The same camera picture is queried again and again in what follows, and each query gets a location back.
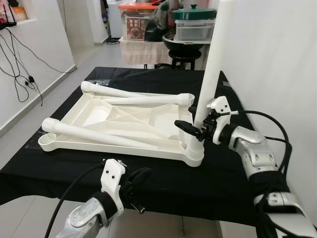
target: orange container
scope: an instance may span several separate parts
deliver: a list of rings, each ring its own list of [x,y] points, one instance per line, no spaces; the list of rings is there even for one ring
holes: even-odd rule
[[[144,24],[148,22],[157,7],[153,6],[151,2],[129,2],[119,5],[123,38],[125,40],[144,40]]]

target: plastic tray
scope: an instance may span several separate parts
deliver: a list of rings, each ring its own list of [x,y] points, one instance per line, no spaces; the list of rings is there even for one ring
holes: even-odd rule
[[[103,101],[106,98],[110,97],[84,92],[61,122],[155,145],[157,150],[115,146],[54,133],[43,135],[39,145],[44,151],[57,148],[99,151],[182,160],[196,166],[195,161],[185,155],[190,135],[174,125],[177,119],[192,123],[188,107],[176,104],[113,106]]]

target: black stool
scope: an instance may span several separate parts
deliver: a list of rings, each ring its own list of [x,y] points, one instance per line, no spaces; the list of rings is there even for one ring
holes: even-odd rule
[[[172,68],[176,68],[176,63],[190,63],[190,70],[195,70],[195,60],[202,56],[200,51],[169,51],[168,55],[173,59]]]

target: tiled floor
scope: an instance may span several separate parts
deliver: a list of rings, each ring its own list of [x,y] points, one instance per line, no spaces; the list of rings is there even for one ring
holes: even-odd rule
[[[0,139],[0,168],[2,168],[24,142],[39,128],[42,121],[49,117],[80,85],[81,81],[96,67],[134,67],[122,63],[120,45],[103,45],[84,63],[80,62],[78,70],[57,86],[44,98],[44,106],[37,105],[14,128]],[[0,238],[43,238],[58,199],[40,196],[21,197],[0,206]],[[70,211],[80,205],[78,202],[65,201],[55,220],[50,237],[62,229],[65,218]],[[184,218],[186,237],[216,238],[215,222]],[[102,229],[98,238],[174,238],[179,237],[178,219],[174,215],[145,213],[126,210],[116,218],[108,229]]]

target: cloth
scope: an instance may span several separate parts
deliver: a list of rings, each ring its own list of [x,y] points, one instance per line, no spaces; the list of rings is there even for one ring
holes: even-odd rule
[[[127,69],[97,67],[87,80],[106,79],[112,88],[147,93],[195,95],[197,105],[203,71],[171,69]],[[225,95],[232,110],[241,103],[220,74],[216,97]],[[82,96],[78,87],[52,115],[62,119]],[[245,115],[233,116],[233,123],[252,129]],[[241,158],[225,145],[205,141],[205,158],[192,168],[182,161],[91,151],[56,149],[44,152],[37,141],[39,129],[0,171],[0,204],[26,195],[60,198],[68,186],[84,171],[102,159],[122,160],[130,172],[148,167],[153,170],[134,195],[147,211],[254,225],[255,212],[251,187]],[[67,200],[86,201],[101,189],[102,170],[83,178]]]
[[[124,63],[159,64],[172,63],[168,48],[164,42],[131,41],[120,38],[121,53]]]

